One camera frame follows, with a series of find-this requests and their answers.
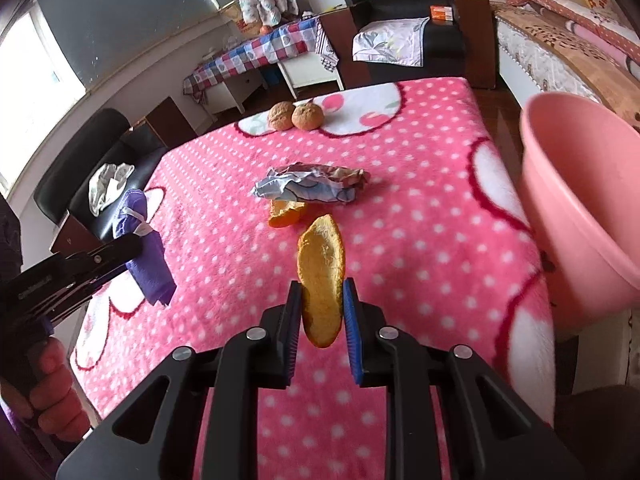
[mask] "metal screw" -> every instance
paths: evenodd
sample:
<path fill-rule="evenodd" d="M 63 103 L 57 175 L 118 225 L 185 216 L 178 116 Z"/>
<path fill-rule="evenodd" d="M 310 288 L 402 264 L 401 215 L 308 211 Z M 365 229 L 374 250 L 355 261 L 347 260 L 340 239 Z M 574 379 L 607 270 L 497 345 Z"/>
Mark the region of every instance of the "metal screw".
<path fill-rule="evenodd" d="M 186 361 L 191 357 L 191 354 L 193 354 L 193 350 L 188 346 L 178 346 L 178 348 L 174 350 L 174 353 L 171 354 L 171 357 L 176 361 Z"/>
<path fill-rule="evenodd" d="M 260 341 L 260 339 L 264 339 L 266 335 L 267 331 L 261 326 L 254 326 L 246 331 L 246 338 L 251 341 Z"/>
<path fill-rule="evenodd" d="M 383 326 L 378 332 L 382 339 L 397 339 L 400 333 L 393 326 Z"/>
<path fill-rule="evenodd" d="M 474 351 L 467 345 L 457 345 L 453 349 L 453 355 L 458 359 L 469 359 L 474 354 Z"/>

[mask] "triangular cutout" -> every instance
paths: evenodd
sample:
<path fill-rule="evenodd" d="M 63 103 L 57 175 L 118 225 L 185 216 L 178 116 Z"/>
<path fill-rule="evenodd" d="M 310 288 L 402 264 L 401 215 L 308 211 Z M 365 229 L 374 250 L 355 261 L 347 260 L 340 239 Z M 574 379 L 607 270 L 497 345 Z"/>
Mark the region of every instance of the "triangular cutout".
<path fill-rule="evenodd" d="M 529 431 L 529 421 L 490 378 L 480 376 L 476 384 L 496 438 L 507 440 Z"/>
<path fill-rule="evenodd" d="M 146 444 L 156 424 L 169 378 L 158 377 L 114 423 L 113 433 L 138 444 Z"/>

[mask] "red white and blue checkered cloth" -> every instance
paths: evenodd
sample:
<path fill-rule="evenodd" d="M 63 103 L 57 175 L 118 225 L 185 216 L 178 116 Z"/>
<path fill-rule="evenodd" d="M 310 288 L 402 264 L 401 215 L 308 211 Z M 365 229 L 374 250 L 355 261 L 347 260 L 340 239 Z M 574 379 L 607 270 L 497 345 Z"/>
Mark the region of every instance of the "red white and blue checkered cloth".
<path fill-rule="evenodd" d="M 184 80 L 182 92 L 185 95 L 193 95 L 193 98 L 201 103 L 204 91 L 210 86 L 222 83 L 225 79 L 307 52 L 315 52 L 319 28 L 321 28 L 320 20 L 316 17 L 287 23 L 271 34 L 246 41 L 226 54 L 199 66 Z"/>

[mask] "wooden floor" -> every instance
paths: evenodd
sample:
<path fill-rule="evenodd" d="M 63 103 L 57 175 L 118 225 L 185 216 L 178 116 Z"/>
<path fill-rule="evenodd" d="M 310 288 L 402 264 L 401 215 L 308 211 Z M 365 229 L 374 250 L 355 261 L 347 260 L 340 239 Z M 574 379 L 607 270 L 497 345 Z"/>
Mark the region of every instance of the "wooden floor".
<path fill-rule="evenodd" d="M 331 94 L 338 91 L 335 82 L 312 85 L 302 89 L 298 99 Z M 520 140 L 519 119 L 520 105 L 513 97 L 505 83 L 498 79 L 498 86 L 494 90 L 474 90 L 482 120 L 489 134 L 500 150 L 502 159 L 513 180 L 520 174 L 522 161 L 522 142 Z M 279 83 L 268 90 L 259 88 L 244 102 L 246 112 L 240 114 L 236 108 L 226 110 L 218 115 L 213 128 L 220 128 L 226 124 L 236 122 L 271 108 L 281 101 L 291 101 L 292 95 L 285 83 Z"/>

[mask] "white cabinet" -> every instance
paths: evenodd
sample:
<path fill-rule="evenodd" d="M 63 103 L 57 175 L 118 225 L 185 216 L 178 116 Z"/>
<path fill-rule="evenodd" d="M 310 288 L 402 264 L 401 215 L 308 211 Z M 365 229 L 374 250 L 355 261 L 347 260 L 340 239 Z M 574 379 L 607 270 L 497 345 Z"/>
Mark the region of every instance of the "white cabinet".
<path fill-rule="evenodd" d="M 214 115 L 229 108 L 237 108 L 244 114 L 242 103 L 260 86 L 267 88 L 259 70 L 249 70 L 239 75 L 225 79 L 222 83 L 213 85 L 205 90 L 207 103 L 204 109 Z"/>
<path fill-rule="evenodd" d="M 320 56 L 315 52 L 307 52 L 302 56 L 284 59 L 278 63 L 278 67 L 280 67 L 284 81 L 295 99 L 298 98 L 296 88 L 328 81 L 336 81 L 340 90 L 344 90 L 338 69 L 329 72 L 322 66 Z"/>

